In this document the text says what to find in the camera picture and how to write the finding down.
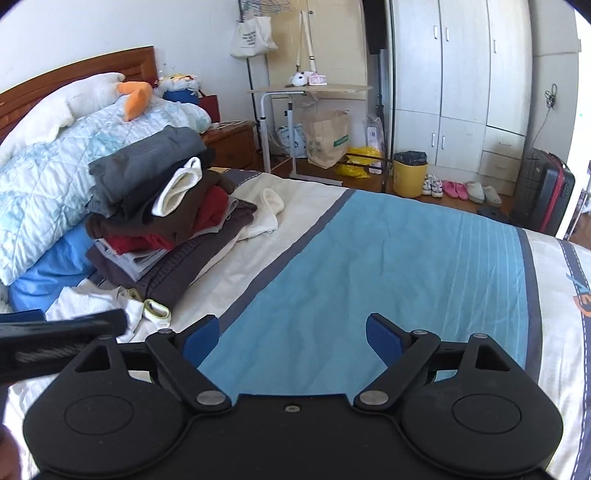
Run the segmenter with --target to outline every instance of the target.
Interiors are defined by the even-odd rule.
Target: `stack of folded clothes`
[[[169,308],[246,225],[256,205],[208,170],[215,151],[187,127],[161,132],[90,163],[95,178],[86,256],[110,283]]]

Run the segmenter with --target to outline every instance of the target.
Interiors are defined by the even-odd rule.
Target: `printed logo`
[[[591,317],[591,290],[568,274],[566,274],[566,278],[574,283],[577,291],[580,292],[573,297],[574,304],[584,317]]]

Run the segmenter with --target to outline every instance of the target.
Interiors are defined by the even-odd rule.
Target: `gray slipper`
[[[485,200],[484,189],[479,181],[466,182],[466,190],[468,190],[468,198],[474,203],[482,205]]]
[[[484,187],[484,196],[486,202],[493,207],[500,207],[503,205],[503,200],[501,200],[501,197],[499,197],[499,194],[492,186]]]

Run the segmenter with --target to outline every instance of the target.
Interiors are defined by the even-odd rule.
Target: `blue bedspread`
[[[390,195],[343,197],[287,266],[259,275],[252,301],[221,318],[231,327],[203,373],[233,400],[343,392],[352,399],[385,369],[365,339],[373,312],[443,340],[488,333],[524,366],[528,304],[517,229]]]

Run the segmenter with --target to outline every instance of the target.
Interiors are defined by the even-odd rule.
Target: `metal pole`
[[[238,8],[240,9],[240,22],[244,22],[244,11],[242,10],[242,2],[241,0],[238,0]],[[251,69],[251,61],[250,59],[246,59],[246,68],[248,68],[248,82],[251,86],[251,90],[254,90],[254,85],[252,83],[252,69]],[[255,113],[255,119],[256,119],[256,136],[258,138],[259,141],[259,146],[262,148],[262,142],[261,142],[261,124],[258,120],[258,113],[256,111],[256,98],[255,98],[255,94],[251,93],[251,98],[252,98],[252,110]]]
[[[287,103],[287,128],[290,132],[290,157],[291,157],[291,174],[297,175],[296,164],[296,131],[294,129],[294,104],[290,95],[290,101]]]
[[[269,96],[269,93],[263,93],[261,96],[261,148],[262,148],[262,161],[265,166],[265,171],[271,173],[271,153],[269,152],[269,134],[267,131],[267,117],[265,116],[265,98]]]

